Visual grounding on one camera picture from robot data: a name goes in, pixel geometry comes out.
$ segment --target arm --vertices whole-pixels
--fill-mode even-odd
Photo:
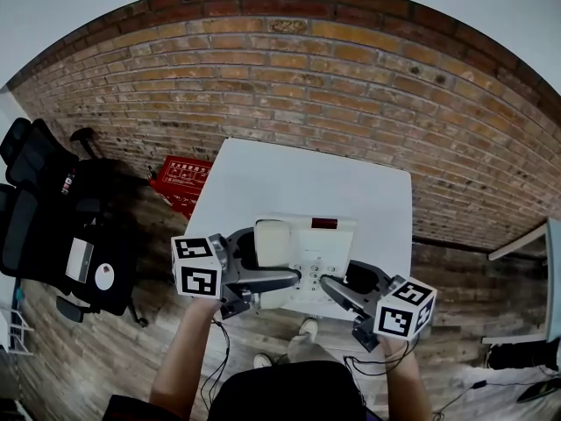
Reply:
[[[405,353],[404,341],[379,337],[386,360],[400,359]],[[430,421],[431,406],[424,389],[415,353],[409,353],[396,367],[386,364],[387,405],[391,421]]]
[[[150,403],[189,419],[199,379],[210,323],[220,303],[195,298],[167,350],[150,392]]]

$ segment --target black office chair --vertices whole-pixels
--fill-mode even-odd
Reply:
[[[39,196],[30,182],[21,182],[16,189],[0,186],[0,271],[5,275],[44,282],[63,294],[72,292],[88,303],[81,307],[59,296],[57,308],[76,322],[89,312],[106,310],[123,315],[128,307],[136,323],[138,318],[131,299],[136,281],[138,230],[135,224],[126,227],[105,225],[77,226],[74,213],[57,200]],[[86,282],[66,275],[68,258],[74,238],[93,245]],[[114,270],[113,284],[106,290],[96,285],[96,271],[103,264]]]
[[[10,184],[17,187],[28,181],[41,195],[78,211],[77,223],[90,223],[106,210],[117,162],[80,161],[56,140],[43,120],[16,119],[0,144],[0,155]]]

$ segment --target hand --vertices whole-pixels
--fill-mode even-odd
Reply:
[[[216,311],[220,309],[222,303],[219,299],[209,299],[209,298],[193,298],[189,307],[197,310],[198,312],[214,316]]]
[[[399,352],[403,353],[405,351],[405,340],[399,340],[392,337],[384,337],[382,335],[379,335],[378,341],[382,345],[382,349],[384,350],[384,355],[386,357],[392,356]]]

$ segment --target red sign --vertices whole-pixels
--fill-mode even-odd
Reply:
[[[148,182],[174,211],[191,218],[211,167],[212,162],[167,156],[158,178]]]

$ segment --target shoe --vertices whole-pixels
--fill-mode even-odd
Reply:
[[[253,357],[253,369],[271,367],[272,365],[271,359],[264,354],[257,354]]]
[[[318,330],[319,330],[319,325],[317,321],[315,321],[315,319],[313,318],[308,318],[300,326],[300,331],[298,331],[298,335],[304,335],[308,333],[309,336],[311,337],[311,340],[316,341]]]

